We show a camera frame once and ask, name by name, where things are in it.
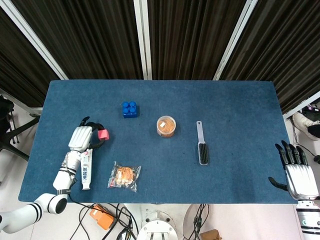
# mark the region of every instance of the white toothpaste tube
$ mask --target white toothpaste tube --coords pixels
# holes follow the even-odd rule
[[[81,182],[82,190],[89,190],[91,183],[92,149],[81,154]]]

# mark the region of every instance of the robotic hand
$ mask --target robotic hand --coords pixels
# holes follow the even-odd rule
[[[65,210],[70,188],[76,182],[75,176],[83,157],[83,152],[87,149],[99,148],[105,141],[102,139],[97,144],[90,144],[93,131],[104,130],[104,127],[100,123],[88,122],[86,124],[88,119],[88,116],[85,117],[72,134],[68,145],[70,151],[65,155],[53,182],[53,187],[57,190],[57,194],[44,193],[34,202],[22,208],[9,212],[0,212],[0,231],[15,233],[38,222],[43,213],[60,214]]]
[[[278,183],[272,177],[269,181],[276,188],[289,192],[298,201],[296,211],[305,240],[320,240],[320,207],[313,200],[319,196],[314,172],[308,165],[306,155],[301,147],[281,141],[284,149],[276,144],[286,183]]]

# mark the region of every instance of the blue toy block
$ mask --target blue toy block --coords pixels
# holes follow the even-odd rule
[[[138,116],[137,104],[134,101],[122,103],[122,114],[125,119],[136,118]]]

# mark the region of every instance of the orange device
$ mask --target orange device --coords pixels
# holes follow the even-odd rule
[[[107,213],[108,211],[100,204],[94,205],[94,208],[95,209],[91,210],[90,216],[93,217],[93,219],[96,220],[98,225],[102,227],[104,230],[110,228],[111,224],[114,222],[114,217],[111,216],[111,214]]]

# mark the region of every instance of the plastic container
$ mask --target plastic container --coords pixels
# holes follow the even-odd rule
[[[175,134],[176,121],[172,116],[162,116],[156,122],[156,132],[164,138],[170,138]]]

